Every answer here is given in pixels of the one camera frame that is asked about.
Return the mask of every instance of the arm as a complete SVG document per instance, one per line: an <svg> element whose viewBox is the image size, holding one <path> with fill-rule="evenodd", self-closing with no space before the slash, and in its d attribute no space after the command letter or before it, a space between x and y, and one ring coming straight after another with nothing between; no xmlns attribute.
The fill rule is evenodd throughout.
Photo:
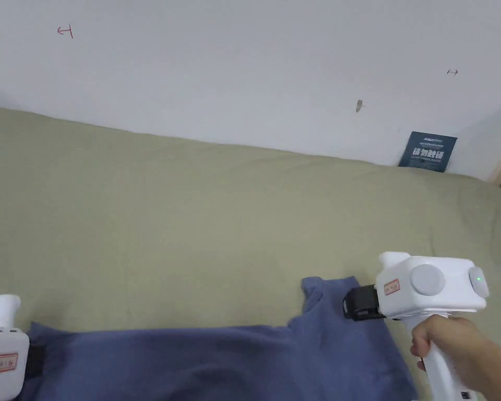
<svg viewBox="0 0 501 401"><path fill-rule="evenodd" d="M488 401L501 401L501 347L483 336L471 321L431 316L412 330L410 351L423 358L430 341L451 358L465 385ZM418 366L424 370L422 361Z"/></svg>

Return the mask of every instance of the green bedsheet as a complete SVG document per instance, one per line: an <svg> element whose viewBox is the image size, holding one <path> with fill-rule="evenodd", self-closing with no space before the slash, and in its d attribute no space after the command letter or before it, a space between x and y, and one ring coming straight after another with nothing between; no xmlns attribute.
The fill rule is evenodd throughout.
<svg viewBox="0 0 501 401"><path fill-rule="evenodd" d="M0 109L0 293L22 328L283 325L302 277L369 284L391 250L483 267L472 318L501 344L498 187Z"/></svg>

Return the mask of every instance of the gray button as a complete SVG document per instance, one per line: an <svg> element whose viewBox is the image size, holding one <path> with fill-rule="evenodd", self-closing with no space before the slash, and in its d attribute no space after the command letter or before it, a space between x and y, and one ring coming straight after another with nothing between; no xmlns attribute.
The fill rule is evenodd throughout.
<svg viewBox="0 0 501 401"><path fill-rule="evenodd" d="M488 284L480 267L470 267L470 282L479 297L488 298L490 296Z"/></svg>
<svg viewBox="0 0 501 401"><path fill-rule="evenodd" d="M410 272L410 283L421 295L433 296L444 289L446 277L436 266L420 265Z"/></svg>

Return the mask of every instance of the blue cloth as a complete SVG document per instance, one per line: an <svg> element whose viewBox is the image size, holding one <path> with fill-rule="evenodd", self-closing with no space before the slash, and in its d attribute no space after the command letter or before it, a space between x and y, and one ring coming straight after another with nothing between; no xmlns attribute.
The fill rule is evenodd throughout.
<svg viewBox="0 0 501 401"><path fill-rule="evenodd" d="M29 336L47 355L21 399L417 399L384 322L343 317L343 297L357 286L354 277L302 280L303 313L287 327L67 333L33 324Z"/></svg>

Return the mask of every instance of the red label sticker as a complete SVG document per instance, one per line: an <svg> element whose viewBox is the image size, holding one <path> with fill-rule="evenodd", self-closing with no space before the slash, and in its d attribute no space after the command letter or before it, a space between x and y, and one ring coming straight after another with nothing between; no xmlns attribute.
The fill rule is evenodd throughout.
<svg viewBox="0 0 501 401"><path fill-rule="evenodd" d="M384 295L390 295L391 293L397 292L401 289L399 285L399 279L394 281L390 281L388 284L384 286Z"/></svg>
<svg viewBox="0 0 501 401"><path fill-rule="evenodd" d="M0 354L0 373L14 371L18 360L18 353Z"/></svg>

